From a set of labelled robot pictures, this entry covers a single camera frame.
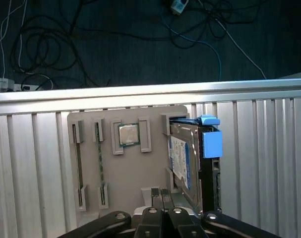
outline hard drive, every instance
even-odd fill
[[[197,215],[221,211],[222,133],[214,116],[174,119],[168,137],[174,183]]]

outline blue cable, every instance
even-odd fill
[[[171,32],[173,32],[174,34],[176,34],[176,35],[178,35],[178,36],[184,38],[184,39],[187,40],[187,41],[197,42],[197,43],[204,44],[204,45],[210,47],[210,48],[214,51],[214,53],[216,54],[216,56],[217,56],[217,58],[218,58],[218,61],[219,61],[219,81],[221,81],[221,59],[220,59],[219,53],[216,51],[216,49],[215,49],[213,46],[211,46],[209,43],[205,42],[205,41],[197,41],[197,40],[193,40],[193,39],[191,39],[191,38],[188,38],[188,37],[186,37],[186,36],[184,36],[184,35],[181,35],[180,33],[174,31],[174,30],[167,24],[167,22],[166,22],[165,19],[164,19],[163,14],[161,14],[161,18],[162,18],[162,21],[163,21],[163,23],[165,24],[165,26],[166,26]]]

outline blue plastic clip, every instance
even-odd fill
[[[222,132],[215,126],[220,124],[220,119],[213,115],[202,115],[195,119],[179,118],[175,122],[187,122],[195,125],[209,125],[214,127],[213,132],[204,132],[203,137],[203,158],[211,159],[222,157]]]
[[[219,125],[220,124],[220,119],[213,115],[202,115],[198,118],[195,119],[189,119],[189,118],[179,118],[175,119],[173,121],[178,121],[178,122],[188,122],[192,124],[200,124],[200,125]]]

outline screw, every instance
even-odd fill
[[[125,215],[124,215],[123,213],[118,213],[118,214],[116,215],[116,218],[117,218],[117,219],[124,219],[124,218],[125,218]]]
[[[177,214],[181,213],[181,211],[182,211],[182,210],[181,210],[180,208],[175,208],[175,209],[174,209],[174,212],[177,213]]]
[[[210,219],[210,220],[215,220],[217,218],[217,216],[215,214],[212,214],[212,213],[209,213],[207,215],[207,217]]]
[[[157,209],[152,207],[152,208],[149,208],[148,210],[150,213],[156,213],[157,212]]]

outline cpu processor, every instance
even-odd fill
[[[120,146],[139,145],[139,125],[138,123],[119,125]]]

